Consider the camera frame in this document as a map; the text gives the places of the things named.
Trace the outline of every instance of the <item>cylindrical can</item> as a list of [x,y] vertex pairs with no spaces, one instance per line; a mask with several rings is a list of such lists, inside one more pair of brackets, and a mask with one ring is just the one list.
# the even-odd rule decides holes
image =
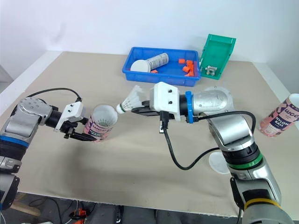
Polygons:
[[84,133],[96,138],[95,142],[103,141],[117,122],[117,118],[117,112],[112,106],[98,105],[90,115]]
[[146,60],[150,65],[150,70],[153,70],[155,68],[158,68],[162,65],[165,65],[169,62],[168,54],[162,53],[160,55],[151,57]]
[[168,54],[162,53],[160,55],[151,57],[146,60],[137,60],[131,65],[131,71],[150,72],[151,70],[165,65],[169,62]]
[[294,93],[261,121],[259,129],[269,137],[278,136],[298,121],[299,94]]

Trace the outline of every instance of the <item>yellow ring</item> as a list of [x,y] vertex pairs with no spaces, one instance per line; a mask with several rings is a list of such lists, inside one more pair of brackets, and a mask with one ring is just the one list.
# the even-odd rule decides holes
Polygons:
[[280,205],[279,205],[277,202],[275,202],[275,201],[273,201],[273,200],[271,200],[271,199],[267,199],[267,198],[255,198],[255,199],[251,199],[251,200],[249,200],[249,201],[247,201],[247,202],[245,203],[245,205],[244,205],[244,210],[246,210],[247,207],[248,207],[250,204],[252,204],[252,203],[257,203],[257,202],[266,202],[266,203],[270,203],[270,204],[273,204],[273,205],[275,205],[275,206],[277,206],[277,207],[279,207],[279,208],[281,209]]

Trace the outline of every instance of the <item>beige tabletop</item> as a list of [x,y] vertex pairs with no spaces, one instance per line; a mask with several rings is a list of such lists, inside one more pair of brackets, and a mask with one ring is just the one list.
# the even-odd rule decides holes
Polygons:
[[[130,82],[121,72],[126,56],[64,52],[15,101],[35,91],[68,87],[77,91],[87,107],[86,116],[98,104],[116,106],[135,84],[149,91],[151,83]],[[268,115],[279,101],[252,63],[229,62],[220,80],[202,78],[195,87],[204,90],[223,86],[234,97],[235,108],[248,110],[257,121]],[[67,91],[39,96],[62,111],[76,97]],[[13,109],[0,118],[2,126]],[[159,118],[127,112],[119,115],[109,138],[102,143],[64,139],[63,133],[40,126],[23,157],[18,173],[19,191],[101,203],[140,206],[236,216],[229,184],[230,175],[214,172],[208,156],[189,171],[171,160]],[[279,137],[255,132],[256,143],[266,157],[282,192],[282,207],[299,220],[298,135],[291,127]],[[205,121],[190,125],[170,121],[169,135],[178,161],[189,165],[200,153],[216,147]]]

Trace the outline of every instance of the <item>green plastic container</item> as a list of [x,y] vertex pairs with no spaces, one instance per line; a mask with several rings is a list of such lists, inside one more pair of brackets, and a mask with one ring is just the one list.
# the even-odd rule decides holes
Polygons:
[[235,41],[235,38],[209,34],[200,59],[201,76],[220,79]]

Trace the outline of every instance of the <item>blue plastic tray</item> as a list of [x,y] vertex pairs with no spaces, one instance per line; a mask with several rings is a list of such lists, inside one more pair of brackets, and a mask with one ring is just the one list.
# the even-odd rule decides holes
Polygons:
[[[169,62],[166,65],[156,68],[158,73],[130,71],[131,65],[134,61],[140,59],[145,60],[162,53],[168,54]],[[187,73],[182,70],[185,64],[178,63],[180,58],[193,61],[194,77],[184,76]],[[171,85],[184,86],[194,86],[196,81],[201,78],[199,71],[199,57],[195,50],[133,47],[122,68],[122,72],[126,74],[126,78],[129,81],[147,83],[165,82]]]

